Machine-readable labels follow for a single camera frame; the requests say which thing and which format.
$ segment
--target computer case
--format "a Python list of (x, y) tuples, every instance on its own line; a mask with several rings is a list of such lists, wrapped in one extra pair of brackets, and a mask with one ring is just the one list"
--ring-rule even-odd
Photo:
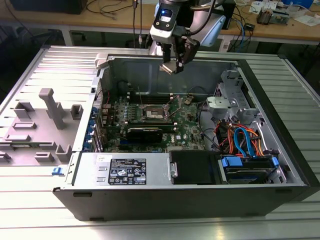
[(17, 11), (81, 14), (88, 0), (10, 0)]

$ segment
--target blue cable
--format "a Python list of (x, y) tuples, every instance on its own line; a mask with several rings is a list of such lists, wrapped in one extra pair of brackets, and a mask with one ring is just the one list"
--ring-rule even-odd
[(241, 43), (240, 43), (240, 47), (239, 49), (236, 51), (237, 53), (240, 51), (240, 49), (243, 47), (244, 44), (244, 40), (245, 40), (245, 29), (244, 26), (242, 25), (242, 23), (237, 20), (237, 19), (233, 19), (234, 21), (236, 21), (237, 23), (239, 23), (241, 25), (241, 30), (242, 30), (242, 39), (241, 39)]
[(234, 145), (235, 145), (235, 147), (240, 151), (240, 153), (242, 153), (244, 158), (247, 157), (245, 151), (239, 146), (239, 143), (238, 143), (238, 134), (237, 133), (239, 131), (243, 131), (243, 133), (244, 133), (244, 136), (245, 136), (245, 139), (246, 139), (246, 145), (247, 145), (247, 148), (248, 148), (250, 156), (253, 157), (253, 158), (256, 158), (257, 156), (255, 154), (254, 149), (251, 146), (251, 143), (250, 143), (249, 133), (243, 127), (239, 127), (234, 131)]

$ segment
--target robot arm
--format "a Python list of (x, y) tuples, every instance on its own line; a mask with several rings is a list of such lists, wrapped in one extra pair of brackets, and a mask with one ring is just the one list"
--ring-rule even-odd
[[(196, 6), (197, 0), (160, 0), (150, 35), (161, 47), (162, 69), (169, 74), (178, 74), (194, 59), (204, 39), (208, 41), (209, 38), (209, 46), (213, 45), (226, 18), (219, 15), (214, 21), (219, 24), (209, 28), (207, 25), (213, 9), (223, 2), (215, 5), (216, 0), (213, 0), (210, 5)], [(171, 48), (175, 60), (171, 60)]]

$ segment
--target workbench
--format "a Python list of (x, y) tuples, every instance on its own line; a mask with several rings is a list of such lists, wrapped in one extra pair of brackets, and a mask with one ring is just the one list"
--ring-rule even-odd
[[(39, 100), (41, 88), (53, 88), (63, 108), (84, 105), (97, 75), (99, 53), (130, 55), (146, 49), (51, 46), (41, 49), (0, 105), (0, 138), (16, 116), (18, 101)], [(196, 57), (243, 59), (269, 97), (297, 146), (320, 179), (320, 97), (287, 59), (277, 55), (201, 52)], [(52, 176), (53, 165), (0, 167), (0, 236), (11, 240), (32, 239), (318, 239), (320, 193), (303, 202), (291, 202), (265, 217), (232, 217), (176, 220), (83, 222), (74, 218), (53, 195), (52, 188), (64, 181)]]
[[(100, 1), (101, 6), (114, 3), (118, 3), (118, 1)], [(116, 10), (129, 6), (130, 4), (131, 3), (129, 2), (123, 1), (116, 6), (110, 6), (108, 10)], [(11, 7), (13, 14), (28, 28), (56, 29), (62, 31), (65, 45), (67, 46), (74, 45), (71, 31), (133, 33), (133, 9), (131, 7), (118, 11), (116, 13), (116, 20), (113, 20), (110, 17), (92, 13), (86, 9), (80, 15), (72, 15), (51, 12), (15, 11), (11, 5), (9, 6)], [(90, 5), (90, 9), (99, 11), (98, 3), (95, 2)], [(305, 45), (317, 45), (320, 41), (320, 24), (311, 27), (290, 19), (288, 25), (261, 25), (257, 24), (256, 14), (248, 13), (250, 9), (249, 6), (240, 6), (239, 9), (246, 21), (255, 25), (253, 36), (251, 37), (252, 41)], [(320, 12), (320, 6), (313, 4), (310, 10)], [(142, 33), (148, 34), (154, 21), (155, 5), (143, 4), (142, 12)], [(4, 0), (0, 0), (0, 25), (21, 27), (7, 10)], [(140, 29), (139, 7), (136, 10), (135, 28), (137, 30)], [(230, 41), (236, 39), (239, 34), (240, 30), (236, 26), (236, 22), (232, 21), (228, 30), (222, 30), (220, 32), (218, 38), (223, 39), (223, 41), (219, 51), (226, 52)]]

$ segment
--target sticker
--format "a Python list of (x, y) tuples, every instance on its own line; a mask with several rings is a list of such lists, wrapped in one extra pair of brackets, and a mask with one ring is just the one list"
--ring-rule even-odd
[(147, 160), (145, 158), (112, 158), (108, 183), (110, 185), (147, 184)]
[(96, 156), (97, 163), (109, 162), (112, 159), (112, 155), (98, 155)]

